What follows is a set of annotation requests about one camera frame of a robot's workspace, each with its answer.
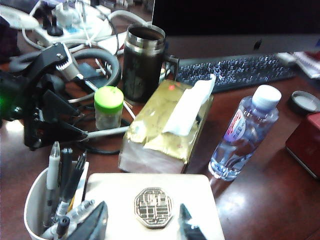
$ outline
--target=gray pen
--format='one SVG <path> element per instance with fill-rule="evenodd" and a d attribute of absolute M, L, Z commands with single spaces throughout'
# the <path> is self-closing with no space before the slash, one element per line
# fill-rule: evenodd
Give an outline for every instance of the gray pen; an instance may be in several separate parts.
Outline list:
<path fill-rule="evenodd" d="M 58 173 L 60 164 L 60 145 L 55 141 L 49 156 L 49 166 L 46 175 L 46 192 L 45 203 L 43 209 L 42 224 L 45 228 L 51 225 L 51 214 L 53 212 L 53 201 L 55 198 L 55 190 L 58 188 Z"/>

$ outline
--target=white bottle cap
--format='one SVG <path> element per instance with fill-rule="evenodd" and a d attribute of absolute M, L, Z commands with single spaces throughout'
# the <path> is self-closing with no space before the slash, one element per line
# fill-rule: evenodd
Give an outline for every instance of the white bottle cap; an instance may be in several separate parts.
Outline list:
<path fill-rule="evenodd" d="M 281 92 L 278 89 L 270 85 L 261 85 L 253 95 L 252 103 L 262 110 L 270 111 L 277 106 L 280 99 Z"/>

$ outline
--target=red object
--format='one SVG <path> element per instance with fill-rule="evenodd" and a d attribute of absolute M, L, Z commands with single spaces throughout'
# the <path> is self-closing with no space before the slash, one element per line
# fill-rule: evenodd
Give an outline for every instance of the red object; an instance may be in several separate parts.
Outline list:
<path fill-rule="evenodd" d="M 309 114 L 287 139 L 285 146 L 314 178 L 320 178 L 320 112 Z"/>

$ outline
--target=black keyboard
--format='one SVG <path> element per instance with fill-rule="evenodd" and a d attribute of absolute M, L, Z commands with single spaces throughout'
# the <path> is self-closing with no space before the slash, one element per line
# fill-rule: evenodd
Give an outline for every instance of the black keyboard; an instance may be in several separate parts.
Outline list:
<path fill-rule="evenodd" d="M 213 93 L 294 77 L 294 72 L 275 55 L 241 55 L 181 59 L 176 80 L 194 86 L 198 80 L 216 76 Z"/>

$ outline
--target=small jar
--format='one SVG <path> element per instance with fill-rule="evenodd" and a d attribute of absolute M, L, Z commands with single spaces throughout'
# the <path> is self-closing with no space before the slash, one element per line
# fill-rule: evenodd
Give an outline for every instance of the small jar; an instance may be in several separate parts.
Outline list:
<path fill-rule="evenodd" d="M 95 126 L 98 130 L 121 125 L 124 94 L 115 86 L 103 86 L 94 94 Z"/>

